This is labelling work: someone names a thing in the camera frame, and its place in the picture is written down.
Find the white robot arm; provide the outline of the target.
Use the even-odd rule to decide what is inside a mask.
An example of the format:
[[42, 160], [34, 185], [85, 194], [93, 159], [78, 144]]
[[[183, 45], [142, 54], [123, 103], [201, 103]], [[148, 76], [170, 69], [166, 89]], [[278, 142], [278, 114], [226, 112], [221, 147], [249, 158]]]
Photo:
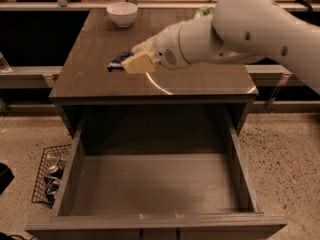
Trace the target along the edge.
[[214, 12], [164, 28], [134, 46], [120, 65], [128, 73], [175, 70], [199, 62], [269, 58], [320, 93], [320, 29], [272, 0], [219, 0]]

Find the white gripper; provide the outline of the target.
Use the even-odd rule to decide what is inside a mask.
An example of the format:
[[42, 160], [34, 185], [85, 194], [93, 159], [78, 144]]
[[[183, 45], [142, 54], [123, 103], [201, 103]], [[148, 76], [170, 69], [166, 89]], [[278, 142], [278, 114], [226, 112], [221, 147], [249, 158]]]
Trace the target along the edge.
[[[153, 49], [158, 57], [148, 52]], [[131, 52], [120, 55], [120, 65], [129, 74], [152, 73], [159, 62], [170, 70], [199, 62], [221, 63], [230, 54], [213, 27], [212, 14], [170, 25]]]

